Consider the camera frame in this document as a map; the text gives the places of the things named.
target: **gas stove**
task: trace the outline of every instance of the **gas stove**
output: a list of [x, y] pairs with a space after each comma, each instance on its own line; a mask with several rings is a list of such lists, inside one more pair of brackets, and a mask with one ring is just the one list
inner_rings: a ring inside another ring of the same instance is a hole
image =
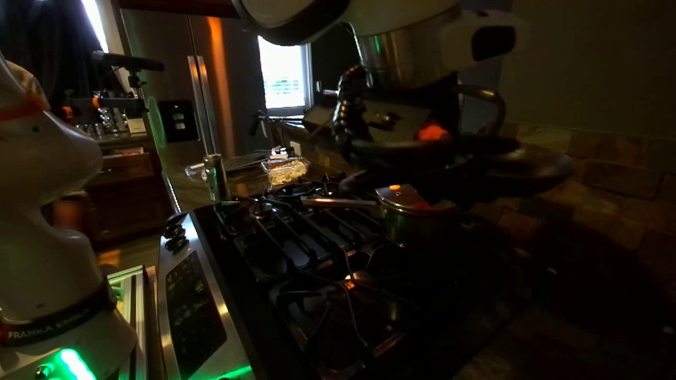
[[[443, 246], [410, 249], [386, 239], [373, 211], [306, 207], [334, 191], [334, 181], [300, 180], [166, 225], [161, 273], [171, 279], [191, 257], [200, 274], [182, 276], [189, 296], [164, 296], [164, 340], [193, 336], [171, 321], [193, 298], [193, 284], [206, 285], [212, 302], [211, 312], [203, 306], [198, 332], [209, 324], [215, 332], [196, 333], [200, 349], [183, 353], [189, 368], [174, 366], [183, 378], [237, 368], [252, 378], [449, 378], [517, 308], [511, 247], [488, 225], [467, 216]], [[241, 359], [220, 369], [198, 364], [223, 347]]]

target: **white robot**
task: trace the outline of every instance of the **white robot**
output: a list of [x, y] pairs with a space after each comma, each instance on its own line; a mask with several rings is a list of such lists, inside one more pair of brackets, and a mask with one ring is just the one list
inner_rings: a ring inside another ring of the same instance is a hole
[[80, 378], [108, 378], [134, 347], [89, 239], [39, 213], [99, 164], [99, 145], [46, 113], [0, 58], [0, 378], [68, 378], [60, 359]]
[[266, 41], [300, 44], [335, 23], [355, 35], [360, 65], [386, 91], [411, 91], [522, 48], [522, 22], [458, 0], [232, 0]]
[[[458, 0], [232, 0], [232, 7], [278, 44], [350, 23], [360, 63], [388, 91], [435, 85], [522, 44], [517, 20], [463, 10]], [[39, 206], [95, 176], [99, 162], [97, 143], [39, 111], [0, 58], [0, 378], [58, 378], [49, 364], [72, 353], [95, 368], [80, 378], [110, 378], [134, 347], [89, 240], [39, 216]]]

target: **kitchen appliance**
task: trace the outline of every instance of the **kitchen appliance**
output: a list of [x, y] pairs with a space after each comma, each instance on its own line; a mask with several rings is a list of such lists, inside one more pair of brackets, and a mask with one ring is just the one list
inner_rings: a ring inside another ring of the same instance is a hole
[[166, 171], [204, 155], [230, 160], [270, 149], [266, 138], [248, 134], [257, 120], [250, 28], [238, 20], [137, 8], [118, 8], [118, 17], [128, 55], [164, 65], [161, 75], [147, 73], [143, 95]]
[[153, 267], [130, 267], [108, 274], [115, 308], [132, 328], [137, 347], [115, 378], [155, 378], [161, 377], [158, 338], [153, 329]]
[[[448, 230], [452, 247], [406, 249], [360, 207], [304, 207], [335, 191], [331, 180], [300, 180], [166, 225], [158, 267], [166, 378], [452, 373], [508, 319], [495, 302], [517, 311], [511, 247], [490, 226], [465, 219]], [[473, 326], [471, 312], [490, 324]]]

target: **wooden cabinet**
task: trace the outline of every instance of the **wooden cabinet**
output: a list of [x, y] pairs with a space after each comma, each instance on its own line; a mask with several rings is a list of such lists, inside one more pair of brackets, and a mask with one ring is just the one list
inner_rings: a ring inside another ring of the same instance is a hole
[[161, 233], [171, 206], [152, 149], [114, 150], [104, 156], [101, 174], [87, 184], [85, 211], [95, 246]]

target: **stainless steel refrigerator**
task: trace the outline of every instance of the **stainless steel refrigerator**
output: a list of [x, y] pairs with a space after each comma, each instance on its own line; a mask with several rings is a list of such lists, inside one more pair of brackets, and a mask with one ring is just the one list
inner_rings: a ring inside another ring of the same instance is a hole
[[143, 73], [147, 125], [168, 191], [187, 202], [174, 209], [198, 207], [209, 194], [196, 193], [186, 168], [221, 155], [230, 169], [270, 150], [273, 142], [257, 132], [257, 37], [238, 20], [134, 8], [119, 8], [118, 17], [126, 53], [164, 65]]

